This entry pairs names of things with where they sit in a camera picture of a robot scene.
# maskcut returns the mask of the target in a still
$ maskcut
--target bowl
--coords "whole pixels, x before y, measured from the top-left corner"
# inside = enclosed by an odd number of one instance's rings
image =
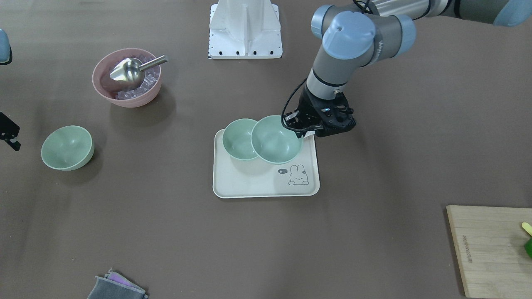
[[[223,148],[231,157],[242,161],[257,157],[251,146],[251,131],[256,123],[257,121],[253,119],[237,119],[223,131]]]
[[[55,130],[46,138],[40,150],[46,166],[64,171],[82,167],[93,154],[93,138],[85,128],[79,126]]]
[[[303,139],[281,125],[280,115],[270,115],[257,122],[251,131],[251,145],[257,155],[268,163],[285,164],[295,158]]]
[[[137,48],[126,48],[126,49],[115,51],[107,55],[106,57],[104,57],[102,60],[100,60],[100,62],[98,62],[98,64],[96,65],[93,71],[93,86],[96,92],[98,92],[101,96],[103,96],[109,102],[115,105],[121,106],[121,107],[135,108],[135,107],[140,107],[142,105],[146,105],[147,103],[151,102],[157,96],[157,94],[159,93],[159,90],[161,90],[161,85],[162,85],[161,75],[162,74],[161,74],[160,65],[155,67],[155,68],[158,68],[158,69],[155,69],[155,71],[159,72],[159,78],[157,79],[157,82],[155,82],[152,88],[150,88],[147,92],[134,98],[116,99],[114,98],[116,93],[108,92],[100,84],[101,77],[105,73],[109,72],[109,69],[115,67],[116,64],[120,62],[122,59],[128,58],[128,57],[138,57],[140,55],[144,55],[145,57],[149,59],[155,59],[155,55],[153,55],[152,53],[146,50],[137,49]]]

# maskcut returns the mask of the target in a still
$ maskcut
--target rabbit illustration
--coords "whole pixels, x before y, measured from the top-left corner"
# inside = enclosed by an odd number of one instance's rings
[[[290,181],[289,185],[308,185],[309,176],[306,175],[305,167],[303,165],[292,165],[290,167]]]

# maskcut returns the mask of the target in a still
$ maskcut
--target mint green bowl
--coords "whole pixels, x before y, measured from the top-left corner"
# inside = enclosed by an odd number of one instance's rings
[[[303,139],[281,125],[280,115],[261,119],[251,132],[251,145],[257,155],[268,163],[285,164],[295,158]]]
[[[223,148],[231,157],[242,161],[257,157],[257,153],[251,146],[251,131],[255,124],[257,121],[253,119],[237,119],[223,131]]]
[[[82,167],[93,154],[92,136],[85,128],[78,126],[55,130],[46,138],[40,150],[40,157],[46,166],[64,171]]]

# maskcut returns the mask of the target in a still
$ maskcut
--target tray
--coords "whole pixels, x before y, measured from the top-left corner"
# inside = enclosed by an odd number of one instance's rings
[[[314,136],[303,140],[303,148],[292,161],[274,165],[259,157],[240,161],[223,148],[225,129],[214,137],[212,190],[220,198],[311,196],[320,189]]]

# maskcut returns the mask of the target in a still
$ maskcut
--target wooden cutting board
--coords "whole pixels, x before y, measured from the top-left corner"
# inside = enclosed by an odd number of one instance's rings
[[[532,298],[532,259],[521,228],[532,209],[447,206],[465,295],[469,298]]]

